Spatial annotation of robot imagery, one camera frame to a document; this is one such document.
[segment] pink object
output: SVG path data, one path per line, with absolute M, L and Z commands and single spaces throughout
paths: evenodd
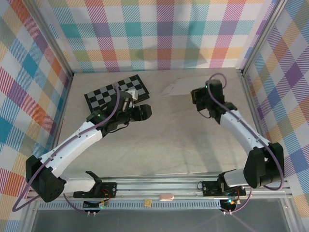
M 172 201 L 172 200 L 174 200 L 174 194 L 172 193 L 160 194 L 160 201 Z

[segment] black and white checkerboard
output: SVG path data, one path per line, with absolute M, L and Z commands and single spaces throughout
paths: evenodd
M 149 98 L 149 92 L 138 75 L 128 77 L 122 81 L 118 81 L 119 90 L 136 89 L 139 92 L 139 98 L 135 103 L 139 103 Z M 112 85 L 99 88 L 95 91 L 85 94 L 85 98 L 91 112 L 99 109 L 105 103 L 111 101 L 111 95 L 115 93 Z

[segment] plaid wallpaper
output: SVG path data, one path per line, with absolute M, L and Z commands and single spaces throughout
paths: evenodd
M 285 175 L 309 231 L 309 0 L 289 0 L 249 72 L 267 137 L 285 150 Z
M 259 36 L 261 35 L 261 33 L 262 33 L 262 31 L 263 31 L 263 29 L 264 29 L 264 27 L 266 25 L 266 22 L 267 22 L 267 20 L 268 20 L 268 18 L 270 16 L 272 10 L 274 9 L 276 3 L 277 3 L 277 0 L 272 0 L 271 1 L 270 5 L 269 5 L 269 7 L 268 7 L 268 9 L 266 11 L 266 14 L 264 15 L 263 20 L 262 20 L 260 26 L 258 27 L 258 29 L 257 29 L 257 31 L 256 31 L 256 33 L 254 35 L 254 38 L 251 40 L 250 46 L 249 46 L 249 48 L 248 48 L 248 50 L 246 52 L 246 55 L 245 55 L 244 59 L 242 60 L 242 62 L 241 62 L 241 64 L 239 66 L 236 65 L 236 69 L 243 69 L 243 67 L 245 66 L 245 64 L 246 64 L 246 62 L 247 62 L 247 60 L 248 60 L 248 58 L 249 58 L 249 56 L 250 56 L 250 54 L 252 52 L 252 49 L 254 48 L 254 46 L 255 46 Z
M 50 149 L 68 82 L 22 0 L 0 0 L 0 232 L 17 231 L 25 161 Z
M 235 67 L 275 1 L 36 0 L 76 72 Z

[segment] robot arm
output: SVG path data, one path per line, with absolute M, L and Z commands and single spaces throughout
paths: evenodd
M 218 182 L 223 187 L 222 189 L 230 189 L 235 186 L 249 185 L 252 188 L 267 185 L 274 181 L 280 180 L 279 170 L 270 156 L 270 153 L 265 149 L 263 144 L 268 145 L 270 150 L 277 158 L 282 170 L 283 164 L 283 148 L 279 143 L 272 144 L 269 140 L 258 134 L 240 115 L 237 108 L 230 102 L 225 102 L 223 95 L 223 87 L 219 80 L 211 80 L 206 82 L 205 87 L 194 89 L 191 91 L 193 104 L 197 106 L 197 111 L 207 109 L 212 118 L 218 124 L 223 125 L 230 131 L 236 140 L 246 151 L 248 158 L 243 169 L 232 170 L 219 175 Z M 209 95 L 208 86 L 214 98 L 231 113 L 236 115 L 241 121 L 258 136 L 256 139 L 238 119 L 230 112 L 220 107 Z
M 102 189 L 107 188 L 107 186 L 103 185 L 102 181 L 94 173 L 87 171 L 79 175 L 65 175 L 63 171 L 88 147 L 107 134 L 115 132 L 118 125 L 124 124 L 128 126 L 130 122 L 148 119 L 152 115 L 151 107 L 149 105 L 135 106 L 134 100 L 137 100 L 137 97 L 136 90 L 120 91 L 120 102 L 116 113 L 104 125 L 94 127 L 94 125 L 106 119 L 115 108 L 116 95 L 112 95 L 112 99 L 107 105 L 92 112 L 86 122 L 63 143 L 42 155 L 39 159 L 35 156 L 28 158 L 26 161 L 26 178 L 29 182 L 35 172 L 47 159 L 52 157 L 51 155 L 54 154 L 58 147 L 65 144 L 72 137 L 76 137 L 76 139 L 69 143 L 70 145 L 64 146 L 57 152 L 56 156 L 52 157 L 31 184 L 31 187 L 45 202 L 51 202 L 62 193 L 68 192 L 83 192 L 92 195 L 92 197 L 105 197 Z

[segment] gray table surface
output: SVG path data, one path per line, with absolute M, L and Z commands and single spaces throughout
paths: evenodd
M 242 168 L 246 154 L 214 119 L 205 119 L 192 104 L 190 91 L 216 72 L 228 78 L 225 99 L 254 127 L 239 78 L 233 68 L 144 72 L 76 73 L 70 89 L 59 142 L 89 116 L 84 94 L 138 74 L 150 92 L 153 115 L 109 134 L 72 162 L 66 173 L 93 171 L 98 176 L 130 176 L 227 171 Z

